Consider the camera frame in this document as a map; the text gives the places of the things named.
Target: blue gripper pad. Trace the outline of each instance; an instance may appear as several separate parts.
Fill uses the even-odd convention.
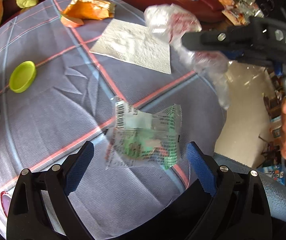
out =
[[[64,192],[68,196],[71,192],[74,192],[81,182],[84,173],[89,166],[94,156],[94,145],[89,142],[83,149],[77,160],[74,162],[69,173],[66,175]]]
[[[216,178],[192,143],[187,144],[186,155],[198,176],[203,190],[214,197],[216,194]]]

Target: barcode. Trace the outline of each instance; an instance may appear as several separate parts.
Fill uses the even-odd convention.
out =
[[[124,113],[125,113],[125,104],[116,105],[116,127],[124,128]]]

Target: paper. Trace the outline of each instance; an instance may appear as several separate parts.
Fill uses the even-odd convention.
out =
[[[170,74],[169,45],[139,24],[113,19],[90,52]]]

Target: gray tablecloth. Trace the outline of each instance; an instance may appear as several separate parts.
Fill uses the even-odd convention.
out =
[[[116,19],[144,25],[141,11],[111,1],[117,4]],[[94,159],[69,198],[99,240],[146,222],[195,181],[184,156],[186,144],[196,141],[211,155],[224,112],[210,83],[182,66],[172,50],[171,75],[90,53],[111,19],[66,28],[59,11],[69,2],[46,0],[0,28],[0,192],[13,190],[23,168],[47,169],[91,140]],[[9,77],[27,60],[37,66],[36,79],[24,93],[13,93],[7,88]],[[182,159],[177,165],[167,171],[105,169],[108,142],[103,131],[111,123],[115,95],[149,113],[181,105]],[[5,236],[1,205],[0,232]]]

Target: white floor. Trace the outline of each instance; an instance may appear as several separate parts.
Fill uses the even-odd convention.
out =
[[[258,136],[271,138],[262,95],[275,97],[273,86],[262,67],[231,62],[226,76],[231,104],[215,152],[256,168],[266,145]]]

